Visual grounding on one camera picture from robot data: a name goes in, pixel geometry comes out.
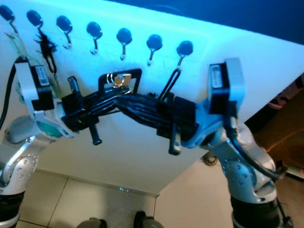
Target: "black cylinder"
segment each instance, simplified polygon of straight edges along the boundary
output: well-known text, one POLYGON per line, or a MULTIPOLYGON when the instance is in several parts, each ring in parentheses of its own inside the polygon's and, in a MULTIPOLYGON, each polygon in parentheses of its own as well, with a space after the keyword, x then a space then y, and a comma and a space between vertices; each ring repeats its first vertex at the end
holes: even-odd
POLYGON ((278 228, 280 217, 276 199, 262 204, 246 203, 231 197, 234 220, 245 228, 278 228))
POLYGON ((18 215, 24 192, 16 195, 0 195, 0 222, 10 220, 18 215))

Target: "tile floor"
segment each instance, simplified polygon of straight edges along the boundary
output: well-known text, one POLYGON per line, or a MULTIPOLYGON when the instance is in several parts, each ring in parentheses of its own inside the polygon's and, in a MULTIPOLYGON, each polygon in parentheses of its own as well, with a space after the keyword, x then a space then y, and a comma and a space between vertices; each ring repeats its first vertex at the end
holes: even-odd
MULTIPOLYGON (((287 178, 278 183, 278 191, 288 215, 299 225, 296 228, 304 227, 304 184, 287 178), (288 186, 297 198, 286 189, 288 186)), ((17 228, 76 228, 89 217, 105 219, 109 228, 132 228, 138 210, 155 216, 165 228, 232 228, 229 200, 221 167, 199 161, 163 189, 158 198, 35 172, 17 228)))

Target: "white label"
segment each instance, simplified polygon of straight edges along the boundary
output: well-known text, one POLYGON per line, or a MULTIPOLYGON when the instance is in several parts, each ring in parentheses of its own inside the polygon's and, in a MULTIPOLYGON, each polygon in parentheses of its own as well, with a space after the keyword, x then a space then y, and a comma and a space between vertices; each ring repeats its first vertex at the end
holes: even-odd
POLYGON ((41 86, 48 86, 49 81, 48 81, 47 74, 44 71, 44 67, 43 66, 36 66, 35 69, 36 69, 36 72, 37 72, 37 75, 38 75, 40 85, 41 86))
POLYGON ((223 87, 222 74, 220 72, 219 65, 213 65, 210 68, 211 70, 211 82, 213 88, 221 88, 223 87))

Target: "sticker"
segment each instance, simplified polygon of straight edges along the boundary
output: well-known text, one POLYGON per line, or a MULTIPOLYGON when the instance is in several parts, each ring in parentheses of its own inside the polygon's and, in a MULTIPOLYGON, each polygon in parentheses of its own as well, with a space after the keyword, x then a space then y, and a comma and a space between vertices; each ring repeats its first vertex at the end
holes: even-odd
POLYGON ((44 70, 44 67, 43 66, 36 66, 35 69, 36 69, 36 73, 38 75, 40 85, 41 86, 48 86, 49 81, 48 81, 47 74, 44 70))
POLYGON ((213 88, 222 88, 223 81, 222 81, 222 74, 220 71, 219 65, 212 65, 210 67, 211 70, 211 82, 213 88))

